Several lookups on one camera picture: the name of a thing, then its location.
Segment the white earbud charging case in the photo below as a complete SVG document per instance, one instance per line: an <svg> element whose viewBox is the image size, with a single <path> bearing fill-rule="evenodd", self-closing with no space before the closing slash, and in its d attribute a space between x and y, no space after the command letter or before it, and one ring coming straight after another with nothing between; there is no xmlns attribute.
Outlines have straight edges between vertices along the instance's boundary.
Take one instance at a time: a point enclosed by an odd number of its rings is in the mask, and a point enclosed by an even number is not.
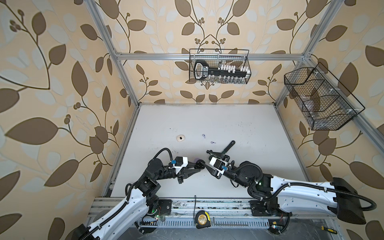
<svg viewBox="0 0 384 240"><path fill-rule="evenodd" d="M177 141L178 142L182 142L182 141L184 141L185 140L185 136L184 135L179 135L179 136L177 136Z"/></svg>

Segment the black round earbud case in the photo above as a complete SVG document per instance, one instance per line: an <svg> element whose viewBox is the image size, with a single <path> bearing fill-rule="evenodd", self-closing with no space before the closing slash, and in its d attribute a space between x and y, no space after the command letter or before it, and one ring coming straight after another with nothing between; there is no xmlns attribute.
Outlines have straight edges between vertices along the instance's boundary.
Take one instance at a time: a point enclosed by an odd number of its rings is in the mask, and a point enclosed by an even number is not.
<svg viewBox="0 0 384 240"><path fill-rule="evenodd" d="M206 167L205 165L206 165L205 161L203 161L203 160L198 160L198 161L196 162L196 164L195 164L195 169L203 170L203 169L205 169L205 167Z"/></svg>

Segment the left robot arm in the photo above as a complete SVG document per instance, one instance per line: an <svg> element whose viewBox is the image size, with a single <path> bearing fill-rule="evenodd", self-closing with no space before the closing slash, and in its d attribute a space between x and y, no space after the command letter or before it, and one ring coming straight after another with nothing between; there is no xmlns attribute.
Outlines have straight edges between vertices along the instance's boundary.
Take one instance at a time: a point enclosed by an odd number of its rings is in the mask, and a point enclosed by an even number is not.
<svg viewBox="0 0 384 240"><path fill-rule="evenodd" d="M184 179L204 169L205 162L191 163L186 157L177 157L168 166L158 158L149 161L142 176L133 184L128 184L126 196L114 208L88 227L81 224L73 230L70 240L117 240L134 223L158 208L156 195L161 185L158 180Z"/></svg>

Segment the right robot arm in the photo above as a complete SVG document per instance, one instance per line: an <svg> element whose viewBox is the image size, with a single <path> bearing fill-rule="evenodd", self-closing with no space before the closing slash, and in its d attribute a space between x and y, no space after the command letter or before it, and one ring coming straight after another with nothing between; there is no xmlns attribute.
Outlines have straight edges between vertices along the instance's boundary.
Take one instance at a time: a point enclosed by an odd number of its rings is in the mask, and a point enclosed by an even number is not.
<svg viewBox="0 0 384 240"><path fill-rule="evenodd" d="M263 206L276 204L284 213L316 212L336 216L339 220L364 225L365 212L373 211L377 204L358 192L344 179L331 182L302 182L265 174L249 161L238 167L223 152L208 150L209 163L205 168L217 179L228 178L247 190L248 195Z"/></svg>

